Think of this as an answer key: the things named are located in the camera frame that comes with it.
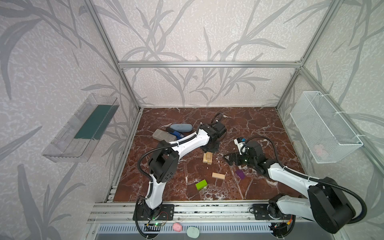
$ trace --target wall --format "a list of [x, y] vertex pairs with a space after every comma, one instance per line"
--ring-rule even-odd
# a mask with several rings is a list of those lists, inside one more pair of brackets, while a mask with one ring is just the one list
[[[330, 0], [94, 2], [119, 61], [296, 61]], [[125, 69], [143, 106], [275, 106], [292, 72]]]
[[[79, 239], [137, 113], [82, 3], [0, 2], [0, 239]], [[90, 93], [120, 102], [92, 157], [43, 157]]]
[[[383, 152], [384, 1], [344, 1], [306, 63], [306, 68], [358, 127]], [[290, 118], [303, 91], [299, 77], [279, 109], [296, 152], [310, 175], [329, 176], [358, 193], [368, 207], [363, 221], [344, 227], [351, 240], [378, 240], [384, 234], [384, 178], [361, 149], [333, 164], [317, 164]], [[359, 204], [351, 199], [356, 211]]]

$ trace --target transparent plastic bin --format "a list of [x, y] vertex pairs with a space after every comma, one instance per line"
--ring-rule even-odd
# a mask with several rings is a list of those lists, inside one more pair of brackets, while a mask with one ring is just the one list
[[[102, 106], [103, 114], [95, 115], [98, 117], [98, 121], [90, 119], [87, 122], [96, 108], [101, 105], [110, 107]], [[117, 97], [97, 96], [91, 93], [59, 134], [44, 149], [42, 155], [53, 162], [87, 162], [118, 107]]]
[[363, 145], [319, 91], [303, 92], [291, 117], [317, 163], [338, 162]]

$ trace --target pink object in basket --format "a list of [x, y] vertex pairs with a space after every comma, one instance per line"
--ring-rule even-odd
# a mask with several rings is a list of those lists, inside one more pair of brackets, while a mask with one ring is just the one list
[[172, 225], [172, 228], [173, 230], [177, 231], [177, 232], [181, 232], [183, 230], [183, 227], [181, 226], [180, 223], [177, 223], [175, 222], [173, 225]]

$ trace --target blue tool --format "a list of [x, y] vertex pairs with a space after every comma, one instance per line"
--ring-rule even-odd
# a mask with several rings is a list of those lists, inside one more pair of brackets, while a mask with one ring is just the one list
[[169, 133], [172, 134], [172, 135], [175, 135], [176, 138], [177, 138], [177, 140], [182, 139], [183, 137], [185, 137], [183, 134], [181, 134], [181, 133], [179, 133], [179, 132], [173, 130], [173, 129], [170, 128], [170, 127], [167, 127], [167, 128], [166, 128], [166, 131], [169, 132]]

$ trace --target robotic arm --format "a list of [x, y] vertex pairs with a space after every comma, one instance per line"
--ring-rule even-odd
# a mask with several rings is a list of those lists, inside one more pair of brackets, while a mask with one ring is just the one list
[[[145, 153], [137, 162], [139, 171], [150, 181], [148, 192], [145, 197], [139, 197], [136, 201], [134, 218], [140, 234], [146, 238], [139, 228], [138, 203], [141, 199], [141, 220], [154, 220], [162, 213], [162, 195], [167, 181], [169, 181], [177, 170], [179, 160], [190, 151], [200, 147], [204, 152], [217, 152], [220, 140], [226, 133], [225, 126], [219, 120], [214, 119], [222, 114], [218, 113], [209, 124], [201, 124], [197, 131], [174, 142], [167, 143], [161, 141], [159, 145], [151, 151]], [[267, 159], [263, 149], [257, 142], [249, 142], [252, 138], [261, 137], [271, 142], [276, 159]], [[273, 219], [279, 219], [282, 215], [300, 216], [308, 220], [316, 221], [323, 229], [329, 233], [336, 233], [345, 224], [356, 223], [362, 220], [367, 214], [367, 207], [356, 193], [337, 185], [329, 178], [318, 179], [304, 175], [284, 166], [278, 159], [277, 149], [274, 143], [267, 137], [255, 136], [248, 141], [245, 139], [235, 139], [239, 152], [224, 155], [224, 159], [229, 165], [248, 165], [267, 178], [279, 181], [296, 191], [306, 198], [294, 198], [287, 195], [277, 195], [269, 200], [268, 215]], [[141, 169], [141, 161], [150, 153], [151, 159], [148, 161], [150, 174]], [[345, 194], [354, 196], [362, 206], [359, 216], [355, 217], [356, 212]], [[293, 228], [291, 225], [282, 234], [282, 227], [279, 227], [279, 236], [286, 236]]]

